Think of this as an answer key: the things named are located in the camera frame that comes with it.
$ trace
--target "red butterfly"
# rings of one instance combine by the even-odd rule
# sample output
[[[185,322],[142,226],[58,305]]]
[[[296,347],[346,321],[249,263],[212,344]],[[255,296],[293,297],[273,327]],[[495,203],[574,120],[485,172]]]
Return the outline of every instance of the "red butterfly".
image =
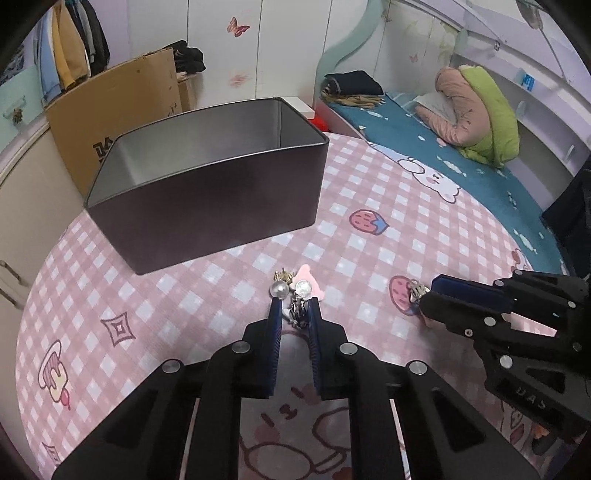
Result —
[[[228,25],[228,33],[233,33],[235,37],[239,37],[249,28],[250,28],[250,25],[241,25],[239,27],[238,20],[236,20],[236,17],[232,17],[232,20],[230,21],[230,24]]]

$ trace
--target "cabinet handle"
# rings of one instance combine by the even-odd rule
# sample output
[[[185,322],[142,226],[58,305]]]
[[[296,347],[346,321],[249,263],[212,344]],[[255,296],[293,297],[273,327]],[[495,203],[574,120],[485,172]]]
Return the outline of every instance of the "cabinet handle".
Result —
[[[10,303],[12,303],[12,305],[18,309],[18,310],[22,310],[24,307],[18,303],[15,299],[13,299],[8,293],[6,293],[3,289],[0,288],[0,295],[2,297],[4,297],[5,299],[7,299]]]
[[[6,268],[6,269],[8,270],[8,272],[9,272],[9,273],[10,273],[10,274],[11,274],[11,275],[14,277],[14,278],[16,278],[16,279],[17,279],[17,282],[18,282],[18,284],[19,284],[19,285],[22,285],[23,287],[26,287],[26,286],[27,286],[27,282],[25,282],[25,281],[22,279],[22,277],[21,277],[21,276],[20,276],[18,273],[16,273],[16,272],[14,271],[14,269],[13,269],[13,268],[12,268],[10,265],[8,265],[8,264],[7,264],[7,263],[6,263],[4,260],[0,260],[0,267],[2,267],[2,268]]]

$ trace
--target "metal box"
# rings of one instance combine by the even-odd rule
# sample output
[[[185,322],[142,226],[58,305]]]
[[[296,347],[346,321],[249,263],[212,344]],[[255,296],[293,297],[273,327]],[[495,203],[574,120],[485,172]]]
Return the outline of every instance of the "metal box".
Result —
[[[85,208],[149,273],[312,225],[328,147],[280,98],[183,113],[117,138]]]

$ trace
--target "teal bed sheet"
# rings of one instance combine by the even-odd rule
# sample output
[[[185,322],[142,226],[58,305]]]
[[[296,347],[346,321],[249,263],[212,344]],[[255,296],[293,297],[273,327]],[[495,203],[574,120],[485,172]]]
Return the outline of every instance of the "teal bed sheet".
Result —
[[[373,110],[329,106],[369,142],[415,158],[457,183],[500,221],[534,270],[566,272],[553,234],[540,221],[542,210],[508,168],[496,170],[464,158],[388,97]]]

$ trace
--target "table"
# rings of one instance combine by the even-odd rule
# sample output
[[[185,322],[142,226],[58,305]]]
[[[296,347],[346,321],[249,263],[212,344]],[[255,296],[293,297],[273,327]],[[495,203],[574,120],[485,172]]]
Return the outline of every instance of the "table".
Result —
[[[275,270],[302,264],[350,341],[384,361],[426,361],[523,447],[531,422],[485,391],[470,340],[425,327],[407,283],[491,283],[527,260],[482,205],[420,167],[331,134],[313,226],[143,276],[80,214],[39,272],[17,343],[19,408],[43,478],[163,361],[201,361],[241,338],[267,316]],[[240,479],[349,479],[347,408],[316,397],[305,332],[285,323],[275,396],[243,402]]]

